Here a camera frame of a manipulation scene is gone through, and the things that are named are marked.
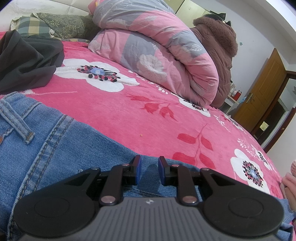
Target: red leaf print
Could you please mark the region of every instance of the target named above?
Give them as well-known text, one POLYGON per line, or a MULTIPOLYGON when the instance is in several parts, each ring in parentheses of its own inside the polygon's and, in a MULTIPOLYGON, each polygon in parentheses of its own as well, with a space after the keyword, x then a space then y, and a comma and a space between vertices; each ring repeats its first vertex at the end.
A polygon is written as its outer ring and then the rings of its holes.
POLYGON ((205 139, 203 136, 201 137, 201 143, 204 145, 205 148, 209 149, 209 150, 213 150, 212 148, 212 144, 208 139, 205 139))
POLYGON ((149 102, 149 101, 153 101, 153 100, 150 100, 149 98, 146 98, 144 96, 137 96, 137 95, 131 95, 128 96, 130 97, 131 100, 137 100, 137 101, 144 101, 144 102, 149 102))
POLYGON ((168 106, 162 107, 159 113, 162 115, 163 118, 165 117, 166 114, 169 114, 172 119, 176 120, 174 118, 174 113, 171 111, 171 109, 168 106))
POLYGON ((176 153, 174 153, 172 159, 178 160, 178 161, 182 161, 182 162, 185 162, 185 163, 188 163, 188 164, 191 164, 191 165, 195 165, 195 159, 194 159, 194 157, 185 155, 182 152, 176 152, 176 153))
POLYGON ((195 137, 190 136, 190 135, 185 134, 185 133, 180 133, 177 138, 179 140, 184 141, 184 142, 189 143, 189 144, 194 144, 196 142, 195 137))
POLYGON ((276 196, 278 198, 282 198, 281 195, 279 194, 279 192, 277 191, 277 188, 274 185, 271 185, 270 189, 271 189, 274 196, 276 196))
POLYGON ((205 156, 204 154, 200 153, 200 161, 208 168, 210 169, 216 169, 214 163, 210 158, 205 156))
POLYGON ((153 112, 158 110, 159 104, 156 103, 147 103, 144 105, 144 108, 141 108, 143 110, 146 110, 147 112, 153 114, 153 112))

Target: black cloth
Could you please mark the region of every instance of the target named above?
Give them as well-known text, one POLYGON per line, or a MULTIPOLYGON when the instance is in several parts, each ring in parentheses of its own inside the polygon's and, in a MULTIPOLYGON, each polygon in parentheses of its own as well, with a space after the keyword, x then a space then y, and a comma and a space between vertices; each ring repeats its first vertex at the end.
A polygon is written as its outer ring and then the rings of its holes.
POLYGON ((58 39, 6 32, 0 40, 0 94, 46 86, 64 57, 58 39))

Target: plaid pillow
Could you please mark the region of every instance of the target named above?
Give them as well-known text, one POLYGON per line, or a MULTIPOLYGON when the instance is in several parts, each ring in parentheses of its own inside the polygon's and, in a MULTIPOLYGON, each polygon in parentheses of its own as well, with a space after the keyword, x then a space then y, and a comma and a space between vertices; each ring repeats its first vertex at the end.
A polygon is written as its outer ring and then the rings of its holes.
POLYGON ((16 29, 21 36, 38 34, 43 37, 52 37, 53 30, 42 20, 36 17, 20 17, 11 21, 11 30, 16 29))
POLYGON ((83 43, 90 43, 90 40, 87 39, 62 39, 62 38, 58 38, 58 37, 53 37, 54 39, 59 39, 61 41, 66 41, 66 42, 83 42, 83 43))

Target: ceiling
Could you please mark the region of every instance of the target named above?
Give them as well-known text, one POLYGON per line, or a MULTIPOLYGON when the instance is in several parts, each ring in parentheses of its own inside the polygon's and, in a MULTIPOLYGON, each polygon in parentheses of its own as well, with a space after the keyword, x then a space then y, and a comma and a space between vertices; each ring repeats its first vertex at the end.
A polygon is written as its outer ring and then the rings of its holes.
POLYGON ((244 0, 263 15, 296 50, 296 16, 282 0, 244 0))

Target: logo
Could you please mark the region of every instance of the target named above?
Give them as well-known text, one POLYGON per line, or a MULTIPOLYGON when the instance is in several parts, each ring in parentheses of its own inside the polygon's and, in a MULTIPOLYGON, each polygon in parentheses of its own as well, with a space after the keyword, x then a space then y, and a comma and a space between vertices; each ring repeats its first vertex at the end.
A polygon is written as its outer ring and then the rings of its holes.
POLYGON ((151 204, 154 203, 154 201, 153 201, 152 199, 148 199, 148 200, 146 201, 146 203, 149 204, 149 205, 151 205, 151 204))

